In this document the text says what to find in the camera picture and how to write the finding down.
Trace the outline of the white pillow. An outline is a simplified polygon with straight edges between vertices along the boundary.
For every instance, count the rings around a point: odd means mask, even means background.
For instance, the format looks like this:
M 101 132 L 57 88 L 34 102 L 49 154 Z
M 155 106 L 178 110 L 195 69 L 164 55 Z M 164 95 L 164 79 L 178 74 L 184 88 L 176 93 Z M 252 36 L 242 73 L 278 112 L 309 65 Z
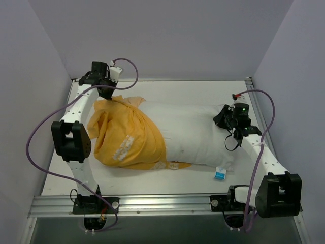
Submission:
M 162 134 L 167 161 L 232 170 L 235 157 L 224 146 L 228 132 L 213 121 L 221 111 L 221 105 L 146 101 L 139 108 Z

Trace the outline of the orange Mickey Mouse pillowcase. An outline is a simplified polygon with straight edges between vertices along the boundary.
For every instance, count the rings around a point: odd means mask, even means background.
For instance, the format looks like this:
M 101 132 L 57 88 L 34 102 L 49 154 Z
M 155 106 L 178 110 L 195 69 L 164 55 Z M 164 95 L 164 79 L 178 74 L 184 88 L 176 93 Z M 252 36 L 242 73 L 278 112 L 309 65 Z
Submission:
M 168 161 L 165 141 L 154 122 L 139 109 L 142 97 L 122 96 L 94 102 L 87 130 L 93 154 L 102 164 L 135 170 L 183 169 L 190 163 Z

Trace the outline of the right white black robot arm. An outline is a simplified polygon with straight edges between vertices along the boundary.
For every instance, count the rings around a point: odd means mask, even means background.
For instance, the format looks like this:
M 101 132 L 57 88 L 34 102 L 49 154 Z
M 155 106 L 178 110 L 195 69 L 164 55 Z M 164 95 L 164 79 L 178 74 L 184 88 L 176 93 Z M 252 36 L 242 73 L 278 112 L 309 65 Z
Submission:
M 302 180 L 291 174 L 265 144 L 258 127 L 251 125 L 249 105 L 224 105 L 214 117 L 215 124 L 226 129 L 254 163 L 253 182 L 230 186 L 225 198 L 228 208 L 236 210 L 245 203 L 262 218 L 293 217 L 301 210 Z

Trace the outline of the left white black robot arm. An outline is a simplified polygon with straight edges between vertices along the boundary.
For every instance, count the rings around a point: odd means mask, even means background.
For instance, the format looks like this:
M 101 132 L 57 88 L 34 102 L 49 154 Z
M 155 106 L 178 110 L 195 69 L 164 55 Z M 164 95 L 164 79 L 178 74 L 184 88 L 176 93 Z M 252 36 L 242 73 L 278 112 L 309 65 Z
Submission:
M 77 183 L 77 204 L 84 203 L 90 213 L 102 209 L 100 189 L 95 181 L 90 163 L 91 139 L 85 129 L 89 112 L 98 97 L 111 99 L 122 69 L 115 66 L 115 61 L 109 64 L 93 61 L 91 71 L 79 81 L 76 93 L 77 100 L 70 106 L 60 121 L 51 125 L 55 151 L 67 162 L 73 178 Z

